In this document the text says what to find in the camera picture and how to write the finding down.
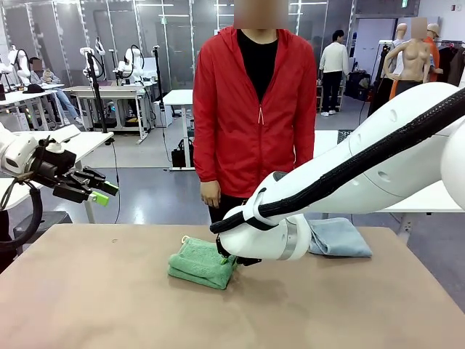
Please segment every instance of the black bag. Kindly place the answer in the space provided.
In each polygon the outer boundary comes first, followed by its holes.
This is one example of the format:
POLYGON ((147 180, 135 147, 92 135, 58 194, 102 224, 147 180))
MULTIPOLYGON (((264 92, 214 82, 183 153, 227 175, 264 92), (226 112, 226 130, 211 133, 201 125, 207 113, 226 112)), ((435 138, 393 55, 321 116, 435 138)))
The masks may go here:
MULTIPOLYGON (((194 167, 194 145, 192 140, 189 140, 190 165, 194 167)), ((177 149, 171 152, 173 167, 186 167, 186 158, 184 155, 184 140, 181 140, 177 145, 177 149)))

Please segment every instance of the cable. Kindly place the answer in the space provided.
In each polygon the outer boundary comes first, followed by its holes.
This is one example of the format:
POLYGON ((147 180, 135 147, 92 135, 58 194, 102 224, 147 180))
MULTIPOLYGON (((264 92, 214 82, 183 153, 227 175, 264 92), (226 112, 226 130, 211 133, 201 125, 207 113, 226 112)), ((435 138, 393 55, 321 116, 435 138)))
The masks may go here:
MULTIPOLYGON (((111 145, 113 146, 113 154, 115 156, 116 184, 118 184, 118 188, 119 188, 119 173, 118 173, 118 162, 116 161, 116 149, 115 149, 114 143, 111 143, 111 145)), ((120 212, 121 212, 121 189, 118 190, 118 214, 116 215, 114 224, 118 222, 120 212)))
MULTIPOLYGON (((370 79, 368 80, 368 87, 371 86, 371 79, 373 78, 373 74, 375 73, 376 62, 378 62, 379 47, 381 47, 381 46, 378 45, 378 50, 376 51, 375 63, 373 64, 373 70, 371 71, 370 79)), ((363 109, 365 108, 365 104, 366 104, 366 98, 363 101, 362 109, 360 110, 360 115, 358 116, 358 126, 360 126, 362 124, 362 112, 363 112, 363 109)))
MULTIPOLYGON (((152 108, 152 101, 150 100, 150 96, 148 95, 147 90, 146 90, 146 89, 144 89, 144 90, 145 90, 145 95, 146 95, 147 98, 149 99, 148 105, 149 105, 149 107, 150 107, 150 112, 153 114, 153 117, 156 119, 157 116, 156 116, 155 112, 153 111, 153 108, 152 108)), ((166 158, 168 159, 168 161, 169 161, 170 163, 173 163, 173 160, 171 160, 171 159, 169 158, 168 147, 166 146, 165 128, 163 127, 163 121, 162 121, 162 125, 161 125, 161 126, 162 126, 162 127, 161 127, 161 134, 163 135, 163 144, 165 145, 166 158)))

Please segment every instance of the jacket zipper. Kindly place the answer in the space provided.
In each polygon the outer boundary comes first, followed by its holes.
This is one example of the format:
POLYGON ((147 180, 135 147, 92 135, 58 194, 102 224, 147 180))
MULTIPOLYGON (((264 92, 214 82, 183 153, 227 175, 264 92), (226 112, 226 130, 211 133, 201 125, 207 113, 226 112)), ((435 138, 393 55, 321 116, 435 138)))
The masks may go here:
POLYGON ((257 174, 257 187, 260 185, 260 178, 262 177, 262 125, 264 125, 262 104, 259 103, 259 171, 257 174))

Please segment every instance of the hand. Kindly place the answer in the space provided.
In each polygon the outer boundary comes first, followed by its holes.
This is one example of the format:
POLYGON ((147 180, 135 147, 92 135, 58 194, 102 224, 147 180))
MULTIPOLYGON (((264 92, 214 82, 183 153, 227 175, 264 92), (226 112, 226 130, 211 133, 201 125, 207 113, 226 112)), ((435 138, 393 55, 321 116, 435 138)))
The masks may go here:
POLYGON ((205 205, 219 208, 221 201, 221 188, 217 180, 211 182, 201 182, 201 198, 205 205))
POLYGON ((400 75, 397 75, 397 74, 389 74, 387 77, 394 81, 400 80, 400 75))

